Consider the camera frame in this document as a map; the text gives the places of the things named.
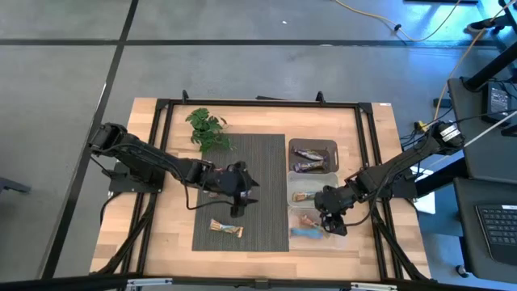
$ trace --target wooden table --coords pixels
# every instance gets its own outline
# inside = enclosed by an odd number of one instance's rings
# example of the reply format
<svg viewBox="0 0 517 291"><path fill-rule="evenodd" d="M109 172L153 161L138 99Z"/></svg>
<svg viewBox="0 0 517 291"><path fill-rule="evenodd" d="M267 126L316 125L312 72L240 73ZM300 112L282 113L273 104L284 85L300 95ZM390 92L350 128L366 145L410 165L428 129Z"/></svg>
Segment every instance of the wooden table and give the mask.
<svg viewBox="0 0 517 291"><path fill-rule="evenodd" d="M156 99L150 98L137 98L134 101L128 131L142 141L148 140L155 103ZM383 161L388 161L401 153L393 110L389 103L373 103L372 106L381 157ZM174 106L167 153L180 158L201 158L198 146L190 142L191 126L185 122L187 115L196 108L189 105ZM213 115L223 116L228 121L230 126L225 130L227 133L280 133L285 135L285 145L288 145L292 138L336 141L340 165L336 174L340 184L362 165L355 114L352 109L234 106L206 108ZM165 117L162 116L155 145L160 144L164 120ZM363 121L368 157L370 164L374 164L365 115ZM369 219L360 226L348 228L346 247L341 251L192 251L195 212L185 208L184 195L181 184L171 175L166 175L164 189L158 196L154 215L145 275L379 280L372 224ZM191 205L195 205L197 190L189 188L189 195ZM126 239L135 197L134 193L123 193L106 208L91 271L103 267ZM391 206L398 242L420 272L429 276L422 236L413 207L407 201L396 198L392 199ZM368 204L356 204L353 209L347 211L345 222L358 221L367 211ZM389 246L386 243L384 245L389 275L393 277ZM140 243L137 242L135 246L130 270L136 269Z"/></svg>

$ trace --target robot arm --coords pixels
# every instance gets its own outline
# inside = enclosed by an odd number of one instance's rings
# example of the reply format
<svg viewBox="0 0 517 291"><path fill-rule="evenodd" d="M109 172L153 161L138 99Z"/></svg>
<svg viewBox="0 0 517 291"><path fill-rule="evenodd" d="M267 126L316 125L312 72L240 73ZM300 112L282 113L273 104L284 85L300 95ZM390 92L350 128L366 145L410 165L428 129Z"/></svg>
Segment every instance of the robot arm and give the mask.
<svg viewBox="0 0 517 291"><path fill-rule="evenodd" d="M342 215L354 207L355 202L375 200L383 192L389 192L403 171L432 154L453 154L464 144L464 137L452 123L439 122L413 148L404 151L386 163L361 169L345 179L345 186L325 186L314 199L315 208L321 213L322 226L326 231L346 235Z"/></svg>
<svg viewBox="0 0 517 291"><path fill-rule="evenodd" d="M249 193L253 186L259 184L250 177L244 162L236 162L221 169L208 161L176 158L144 143L119 124L101 125L89 146L92 154L117 158L139 182L152 180L159 168L169 171L187 187L230 196L233 198L232 217L242 216L248 204L257 202L249 198Z"/></svg>

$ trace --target potted plant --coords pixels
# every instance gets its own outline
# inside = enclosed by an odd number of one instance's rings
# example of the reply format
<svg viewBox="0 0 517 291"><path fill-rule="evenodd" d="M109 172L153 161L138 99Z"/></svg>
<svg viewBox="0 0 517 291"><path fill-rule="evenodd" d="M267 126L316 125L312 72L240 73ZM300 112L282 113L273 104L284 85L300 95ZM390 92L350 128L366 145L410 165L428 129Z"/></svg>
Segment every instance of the potted plant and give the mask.
<svg viewBox="0 0 517 291"><path fill-rule="evenodd" d="M200 152L207 152L213 146L220 146L224 149L232 149L229 138L221 131L226 120L222 117L211 116L207 108L198 108L191 112L185 121L189 121L194 130L192 131L191 142L200 145Z"/></svg>

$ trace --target plastic bin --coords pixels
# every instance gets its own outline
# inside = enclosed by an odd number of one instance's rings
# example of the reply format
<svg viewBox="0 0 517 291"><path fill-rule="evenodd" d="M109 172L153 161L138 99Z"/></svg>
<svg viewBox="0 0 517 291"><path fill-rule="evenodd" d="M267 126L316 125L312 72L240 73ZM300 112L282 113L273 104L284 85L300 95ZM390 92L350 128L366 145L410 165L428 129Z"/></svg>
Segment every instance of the plastic bin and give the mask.
<svg viewBox="0 0 517 291"><path fill-rule="evenodd" d="M293 138L289 141L289 169L294 171L294 164L297 162L313 162L310 159L301 157L294 153L294 148L311 149L325 157L327 168L316 169L304 172L305 174L326 174L339 170L338 144L331 140L312 140L304 138Z"/></svg>
<svg viewBox="0 0 517 291"><path fill-rule="evenodd" d="M328 174L302 174L295 171L288 172L288 204L292 207L314 208L314 200L295 202L292 200L294 192L318 192L323 186L338 186L338 176Z"/></svg>
<svg viewBox="0 0 517 291"><path fill-rule="evenodd" d="M323 238L306 238L302 236L291 235L291 228L309 229L310 226L303 226L300 218L307 215L311 220L320 223L321 218L316 209L302 209L290 207L288 210L289 219L289 250L299 251L341 251L346 246L346 237L337 234L329 234L322 230Z"/></svg>

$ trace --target gray floor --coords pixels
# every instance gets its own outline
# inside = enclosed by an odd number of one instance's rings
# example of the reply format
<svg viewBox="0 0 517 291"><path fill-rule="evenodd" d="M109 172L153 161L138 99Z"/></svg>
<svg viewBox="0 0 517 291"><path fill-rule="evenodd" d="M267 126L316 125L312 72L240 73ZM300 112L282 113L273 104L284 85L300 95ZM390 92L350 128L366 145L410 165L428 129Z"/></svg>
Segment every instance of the gray floor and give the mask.
<svg viewBox="0 0 517 291"><path fill-rule="evenodd" d="M497 6L486 2L489 13L497 12ZM129 4L129 0L4 0L0 39L118 39ZM415 38L429 34L451 9L401 0L353 5L401 22ZM481 18L477 7L461 6L431 40L471 40L464 27ZM397 40L383 23L324 0L140 1L129 38ZM509 28L501 38L508 44L515 41ZM0 195L0 281L37 276L114 50L112 46L0 46L0 176L33 188L28 195ZM432 118L431 101L463 52L464 48L126 47L103 121L125 124L133 98L178 98L183 89L192 98L265 95L301 100L323 91L328 100L392 103L399 133L405 135L413 121ZM472 74L497 55L494 48L475 48L456 75ZM91 165L58 276L87 274L107 184ZM451 284L481 284L449 272L461 261L443 257L441 248L453 246L448 238L427 234L424 238L433 277Z"/></svg>

